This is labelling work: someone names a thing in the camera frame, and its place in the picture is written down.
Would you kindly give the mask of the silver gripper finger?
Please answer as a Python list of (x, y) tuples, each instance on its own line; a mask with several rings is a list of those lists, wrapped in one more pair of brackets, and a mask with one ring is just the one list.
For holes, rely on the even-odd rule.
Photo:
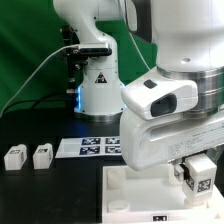
[(184, 168), (180, 164), (174, 166), (174, 176), (179, 182), (184, 180)]

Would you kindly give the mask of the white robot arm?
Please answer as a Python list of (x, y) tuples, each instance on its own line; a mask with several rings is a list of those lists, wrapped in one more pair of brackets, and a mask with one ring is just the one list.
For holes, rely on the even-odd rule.
[[(84, 56), (79, 111), (119, 116), (125, 162), (135, 170), (224, 143), (224, 0), (53, 0)], [(99, 21), (122, 19), (157, 46), (154, 68), (128, 85), (117, 44)]]

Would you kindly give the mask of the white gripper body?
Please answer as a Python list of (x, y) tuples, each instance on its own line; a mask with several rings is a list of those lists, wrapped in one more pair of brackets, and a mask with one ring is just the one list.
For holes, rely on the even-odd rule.
[(181, 113), (144, 120), (126, 109), (120, 120), (123, 159), (143, 170), (224, 144), (224, 110), (204, 119)]

